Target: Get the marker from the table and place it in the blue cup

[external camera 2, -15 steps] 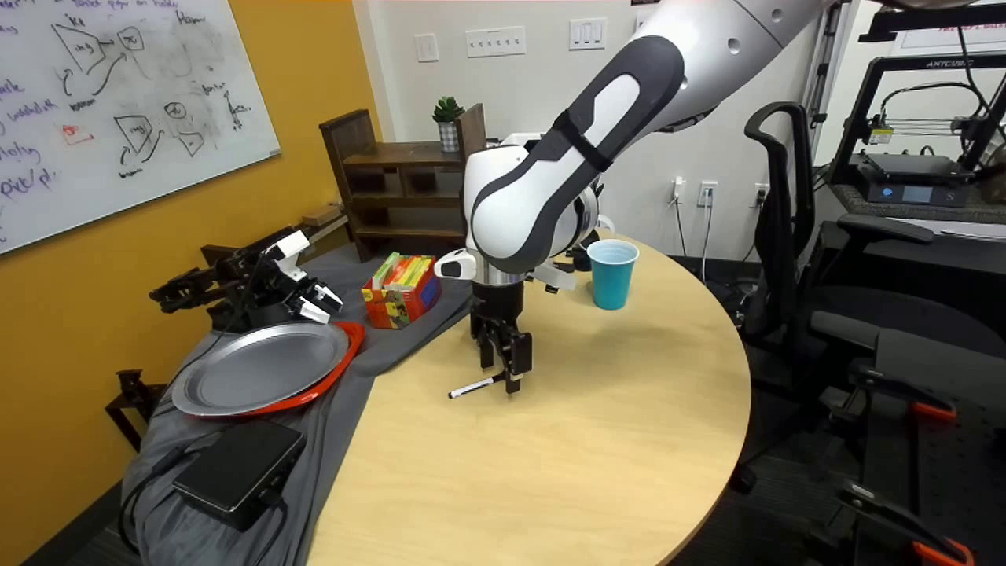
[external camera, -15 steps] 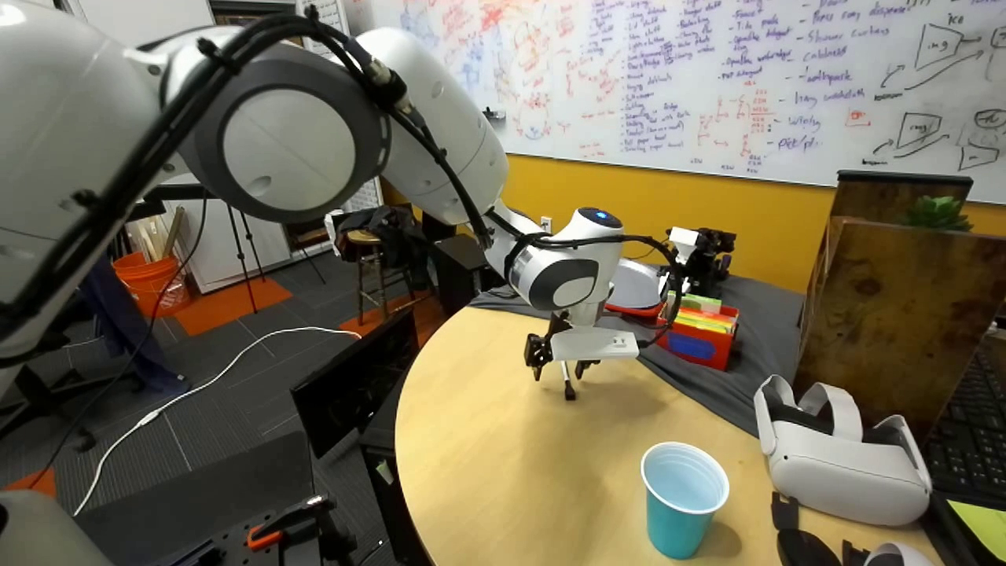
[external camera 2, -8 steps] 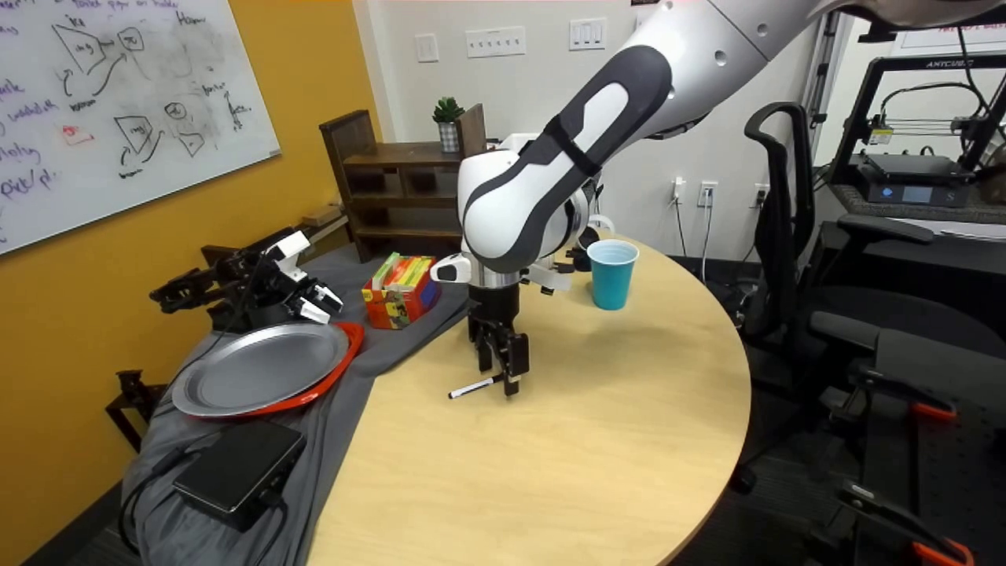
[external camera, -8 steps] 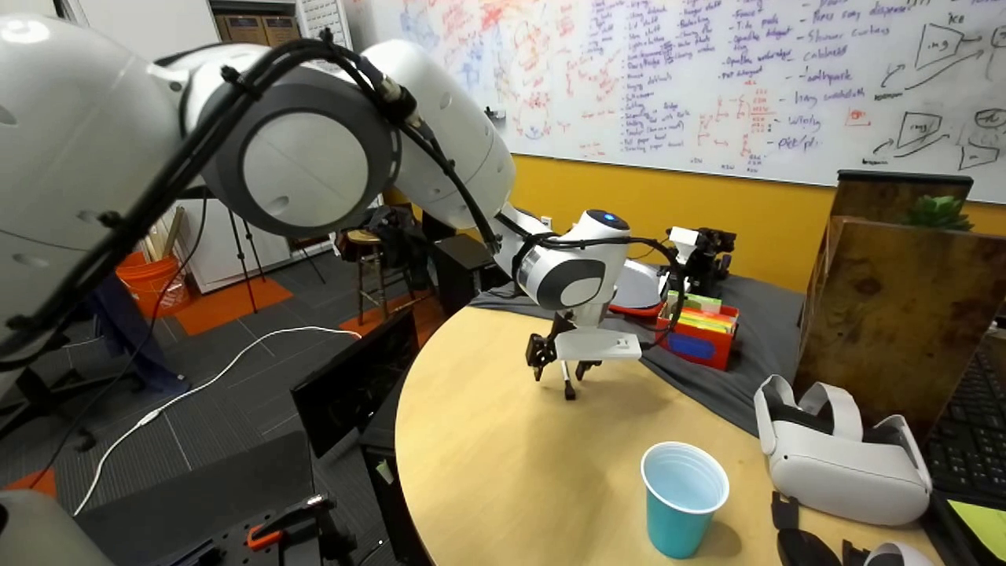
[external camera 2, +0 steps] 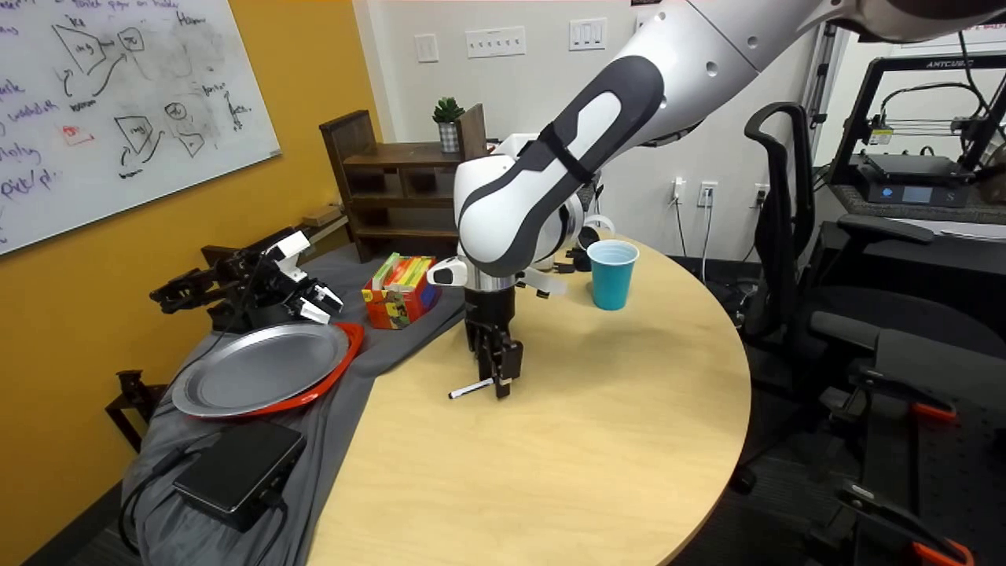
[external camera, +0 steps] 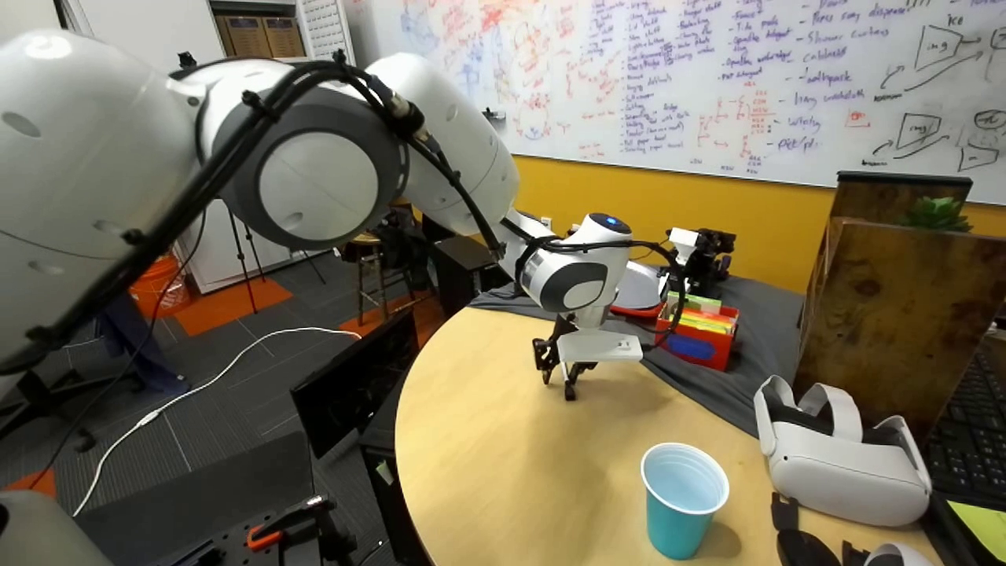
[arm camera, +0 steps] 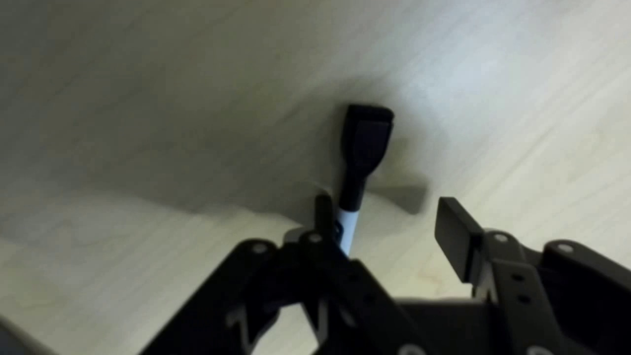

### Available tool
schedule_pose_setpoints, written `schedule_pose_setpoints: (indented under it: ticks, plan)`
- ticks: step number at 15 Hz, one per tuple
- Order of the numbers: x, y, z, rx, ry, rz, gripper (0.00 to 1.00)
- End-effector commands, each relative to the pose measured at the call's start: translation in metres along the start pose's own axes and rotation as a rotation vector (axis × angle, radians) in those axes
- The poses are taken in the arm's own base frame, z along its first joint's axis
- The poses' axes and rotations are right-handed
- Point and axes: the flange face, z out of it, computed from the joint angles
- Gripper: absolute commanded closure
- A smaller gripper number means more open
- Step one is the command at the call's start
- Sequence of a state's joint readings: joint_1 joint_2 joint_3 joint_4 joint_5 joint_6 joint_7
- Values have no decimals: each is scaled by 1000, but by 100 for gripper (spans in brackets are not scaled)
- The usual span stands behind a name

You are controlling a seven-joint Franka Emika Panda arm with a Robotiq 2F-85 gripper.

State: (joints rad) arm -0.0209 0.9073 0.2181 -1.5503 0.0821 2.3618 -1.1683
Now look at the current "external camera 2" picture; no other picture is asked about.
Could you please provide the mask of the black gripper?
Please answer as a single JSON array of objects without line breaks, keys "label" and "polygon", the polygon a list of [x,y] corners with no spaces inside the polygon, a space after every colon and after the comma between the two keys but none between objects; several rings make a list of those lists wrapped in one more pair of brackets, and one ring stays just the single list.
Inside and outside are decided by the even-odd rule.
[{"label": "black gripper", "polygon": [[464,341],[477,358],[477,382],[493,382],[495,400],[510,397],[511,382],[523,374],[523,344],[510,336],[510,321],[515,315],[515,294],[464,294]]}]

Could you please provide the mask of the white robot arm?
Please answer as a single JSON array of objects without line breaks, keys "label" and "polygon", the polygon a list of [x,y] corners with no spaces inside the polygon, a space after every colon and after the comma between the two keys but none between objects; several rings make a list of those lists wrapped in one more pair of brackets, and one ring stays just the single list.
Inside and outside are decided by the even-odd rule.
[{"label": "white robot arm", "polygon": [[456,171],[456,261],[477,385],[510,397],[523,364],[511,287],[577,235],[583,188],[605,161],[688,135],[819,21],[905,45],[1003,14],[1006,0],[665,0],[515,159]]}]

